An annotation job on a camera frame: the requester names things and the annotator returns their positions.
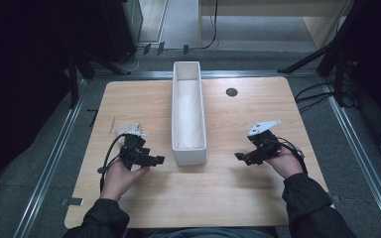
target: black jacket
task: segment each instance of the black jacket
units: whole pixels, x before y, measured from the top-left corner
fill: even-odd
[[[308,175],[293,175],[284,180],[284,185],[283,199],[287,202],[290,232],[294,238],[355,237],[342,216],[330,207],[332,201],[328,194]],[[122,237],[128,222],[128,214],[119,208],[116,201],[98,199],[85,214],[81,226],[68,230],[64,238]],[[190,234],[201,237],[202,232],[212,235],[215,229],[218,230],[218,234],[227,232],[222,228],[203,228],[189,233],[186,230],[180,231],[169,237],[184,237],[185,233],[187,237]],[[234,233],[232,235],[233,237],[248,237],[247,234],[242,232],[240,236],[234,236]]]

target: white box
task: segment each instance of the white box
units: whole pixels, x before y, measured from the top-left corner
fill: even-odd
[[[177,61],[173,70],[172,146],[179,166],[207,161],[202,81],[198,61]]]

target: metal floor strip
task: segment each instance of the metal floor strip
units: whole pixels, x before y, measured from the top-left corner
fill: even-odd
[[[84,91],[85,88],[86,81],[83,79],[79,86],[79,92]],[[45,165],[42,175],[40,176],[33,194],[30,197],[27,208],[15,232],[15,238],[29,236],[31,228],[33,227],[34,221],[36,220],[37,214],[45,198],[46,192],[48,191],[49,185],[51,184],[52,178],[55,174],[55,170],[64,150],[64,145],[66,144],[73,123],[78,115],[82,101],[83,96],[81,95],[76,105],[70,109],[67,114],[61,132],[58,135],[57,141],[52,149],[51,155],[49,156],[48,162]]]
[[[327,85],[324,86],[324,91],[331,92],[333,89],[330,85]],[[338,103],[334,100],[333,97],[329,98],[329,103],[381,210],[381,179],[379,178],[369,157],[364,151],[364,148],[362,147],[361,142],[357,137],[357,134],[355,133],[348,119],[348,116],[345,113],[345,109],[339,107]]]

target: forearm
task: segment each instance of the forearm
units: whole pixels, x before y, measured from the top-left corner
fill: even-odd
[[[323,188],[306,174],[284,180],[293,237],[355,237]]]
[[[119,208],[117,201],[98,199],[85,214],[80,226],[67,231],[64,238],[71,237],[122,237],[129,216]]]

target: gray carpet floor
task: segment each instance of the gray carpet floor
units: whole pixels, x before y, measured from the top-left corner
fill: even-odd
[[[146,74],[148,71],[169,72],[173,70],[173,63],[177,60],[198,60],[202,71],[260,70],[259,76],[262,76],[263,73],[270,75],[274,70],[288,66],[307,54],[192,51],[183,55],[181,51],[165,51],[157,56],[155,51],[151,51],[144,56],[137,55],[140,62],[139,67],[130,75],[115,75],[107,69],[97,66],[95,79],[86,81],[87,87],[82,92],[83,103],[79,108],[79,114],[27,237],[62,237],[66,232],[64,217],[67,207],[62,205],[62,200],[72,195],[91,134],[90,124],[94,112],[87,109],[98,109],[105,85],[108,82],[137,79],[140,75],[148,75]],[[135,59],[122,64],[128,68],[135,68],[136,65]],[[301,68],[300,71],[305,72],[301,75],[287,75],[294,94],[321,82],[321,79],[314,74],[317,66],[318,60]],[[311,93],[319,92],[322,91],[317,88]],[[69,95],[67,95],[46,123],[33,146],[16,158],[2,173],[0,178],[0,237],[14,236],[69,112],[69,104]],[[364,140],[364,147],[381,176],[381,155],[369,127],[358,110],[349,109],[347,112],[357,133]],[[304,112],[302,117],[329,192],[340,198],[335,201],[335,208],[358,237],[381,237],[381,211],[355,161],[329,102],[323,101]],[[278,232],[280,237],[290,237],[286,226],[278,227]]]

